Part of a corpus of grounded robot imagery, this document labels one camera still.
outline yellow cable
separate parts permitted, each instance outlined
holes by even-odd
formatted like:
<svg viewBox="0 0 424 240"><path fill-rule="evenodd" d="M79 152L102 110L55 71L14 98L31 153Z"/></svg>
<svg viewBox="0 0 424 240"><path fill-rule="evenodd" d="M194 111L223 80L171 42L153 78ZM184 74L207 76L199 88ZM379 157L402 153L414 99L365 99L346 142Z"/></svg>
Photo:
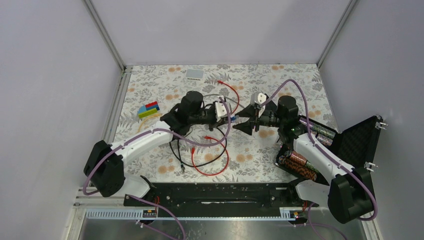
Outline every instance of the yellow cable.
<svg viewBox="0 0 424 240"><path fill-rule="evenodd" d="M138 127L137 133L139 133L141 131L143 124L145 124L145 122L147 120L152 119L152 118L156 118L156 117L160 117L160 116L162 116L162 113L155 113L153 115L145 117L144 120L140 123L140 126Z"/></svg>

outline robotic arm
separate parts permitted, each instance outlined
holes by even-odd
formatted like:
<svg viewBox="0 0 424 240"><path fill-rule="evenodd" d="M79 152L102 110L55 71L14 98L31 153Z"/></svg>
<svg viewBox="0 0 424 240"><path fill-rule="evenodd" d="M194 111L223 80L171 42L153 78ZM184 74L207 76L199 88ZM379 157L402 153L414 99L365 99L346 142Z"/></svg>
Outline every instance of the robotic arm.
<svg viewBox="0 0 424 240"><path fill-rule="evenodd" d="M145 177L124 172L124 168L149 150L176 139L172 133L153 132L153 129L165 129L185 136L192 125L208 124L212 131L213 128L228 122L227 111L222 102L214 101L209 104L209 108L202 106L203 103L201 93L189 91L180 103L163 115L150 129L111 144L103 140L97 142L85 165L85 175L88 177L99 161L109 154L110 156L91 177L91 182L100 194L105 198L125 194L143 197L150 189L149 181ZM119 146L123 148L111 154L112 149Z"/></svg>
<svg viewBox="0 0 424 240"><path fill-rule="evenodd" d="M365 168L354 168L323 146L314 136L314 142L308 136L306 127L300 123L299 108L296 99L291 96L281 96L278 105L270 101L267 105L260 104L267 100L263 93L255 93L250 105L240 111L240 117L248 121L234 125L246 134L252 135L260 126L277 127L279 139L283 145L304 156L323 175L328 185L312 180L297 181L295 194L303 201L311 201L321 207L329 208L332 215L340 222L347 223L366 213L374 207L365 190L341 169L344 166L351 171L374 195L371 175ZM333 163L316 146L332 157L338 164Z"/></svg>

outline leaf pattern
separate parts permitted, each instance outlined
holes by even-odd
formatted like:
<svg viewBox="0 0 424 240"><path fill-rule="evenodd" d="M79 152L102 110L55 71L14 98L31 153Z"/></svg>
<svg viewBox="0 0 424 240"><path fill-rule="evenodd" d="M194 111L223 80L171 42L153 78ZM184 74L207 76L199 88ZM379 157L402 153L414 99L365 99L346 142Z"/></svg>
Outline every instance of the leaf pattern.
<svg viewBox="0 0 424 240"><path fill-rule="evenodd" d="M185 78L187 69L204 70L203 80ZM237 100L234 92L217 83L221 80L233 86L240 95L240 104L248 106L251 95L263 92L269 96L287 79L294 79L302 87L308 102L308 111L312 119L336 129L336 121L331 112L321 76L315 64L243 64L243 65L150 65L134 66L125 95L124 104L115 133L115 141L121 141L137 133L142 122L138 118L139 108L157 101L159 113L167 113L188 91L206 94L220 94L226 98ZM296 98L299 112L305 114L302 97L292 83L288 83L273 99L277 102L283 95ZM215 101L216 97L205 97L205 104ZM229 102L232 109L236 107ZM153 125L159 118L148 120L142 130ZM236 123L245 122L246 118L238 118ZM210 132L207 126L193 126L188 138L210 143L205 135L220 139L221 133ZM220 126L225 132L227 125ZM229 163L227 169L218 176L204 176L192 167L186 167L183 173L180 162L172 154L169 144L156 147L140 156L125 169L133 175L146 176L151 182L276 182L284 183L296 179L291 174L274 165L280 145L276 143L277 129L261 126L252 136L231 129L228 136L227 150ZM184 162L191 165L191 148L187 142L180 141L180 153ZM195 147L194 162L197 165L210 161L219 155L222 146ZM202 166L206 173L219 172L226 164L226 154L210 165Z"/></svg>

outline perforated metal strip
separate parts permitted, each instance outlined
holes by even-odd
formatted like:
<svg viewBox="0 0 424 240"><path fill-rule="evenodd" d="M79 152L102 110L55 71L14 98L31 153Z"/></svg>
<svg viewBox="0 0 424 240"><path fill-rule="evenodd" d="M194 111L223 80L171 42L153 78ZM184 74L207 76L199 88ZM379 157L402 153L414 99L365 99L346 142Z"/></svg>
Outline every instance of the perforated metal strip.
<svg viewBox="0 0 424 240"><path fill-rule="evenodd" d="M257 216L257 217L179 217L179 220L187 221L294 221L290 218L290 210L280 209L281 216ZM172 217L143 217L142 209L87 209L87 219L104 220L174 220Z"/></svg>

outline open black toolbox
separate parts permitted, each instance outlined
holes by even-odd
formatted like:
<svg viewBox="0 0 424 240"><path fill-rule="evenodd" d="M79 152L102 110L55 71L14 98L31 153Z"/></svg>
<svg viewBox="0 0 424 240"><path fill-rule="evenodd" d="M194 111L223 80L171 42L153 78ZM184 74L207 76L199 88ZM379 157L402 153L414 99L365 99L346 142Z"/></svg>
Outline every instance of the open black toolbox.
<svg viewBox="0 0 424 240"><path fill-rule="evenodd" d="M336 133L331 146L327 146L327 148L341 160L355 168L364 167L365 163L372 163L374 161L374 155L376 153L381 131L379 126L380 123L383 122L381 116L374 115L349 127L341 133L337 133L336 130L315 120L309 119L309 121ZM278 164L279 157L282 156L285 151L286 149L284 147L279 150L275 161L276 165L297 178L304 178L297 172ZM321 174L318 174L316 182L322 184L327 183Z"/></svg>

